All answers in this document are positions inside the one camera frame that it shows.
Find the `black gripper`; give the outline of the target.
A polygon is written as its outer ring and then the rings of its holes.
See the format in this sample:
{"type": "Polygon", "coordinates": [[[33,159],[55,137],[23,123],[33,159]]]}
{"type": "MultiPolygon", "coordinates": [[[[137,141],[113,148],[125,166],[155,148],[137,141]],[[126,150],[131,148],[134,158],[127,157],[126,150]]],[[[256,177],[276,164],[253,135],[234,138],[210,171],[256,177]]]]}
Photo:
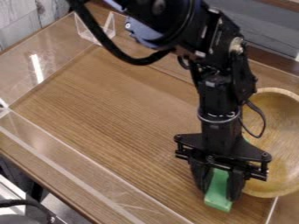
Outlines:
{"type": "Polygon", "coordinates": [[[246,179],[268,180],[273,156],[242,136],[239,122],[202,124],[202,133],[178,134],[175,155],[190,162],[195,185],[206,193],[210,189],[214,169],[229,173],[227,198],[241,197],[246,179]]]}

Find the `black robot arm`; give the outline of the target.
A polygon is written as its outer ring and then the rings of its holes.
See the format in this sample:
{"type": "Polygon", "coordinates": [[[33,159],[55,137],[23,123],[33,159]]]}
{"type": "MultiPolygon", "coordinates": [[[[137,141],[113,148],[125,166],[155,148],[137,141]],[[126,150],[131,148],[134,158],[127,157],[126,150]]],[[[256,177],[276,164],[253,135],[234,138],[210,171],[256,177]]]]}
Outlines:
{"type": "Polygon", "coordinates": [[[201,97],[201,132],[174,137],[175,156],[189,161],[203,192],[210,189],[213,171],[226,171],[226,198],[235,201],[249,179],[268,179],[273,160],[242,135],[243,107],[253,105],[249,98],[258,91],[258,78],[241,29],[205,0],[115,1],[135,40],[153,49],[173,50],[191,71],[201,97]]]}

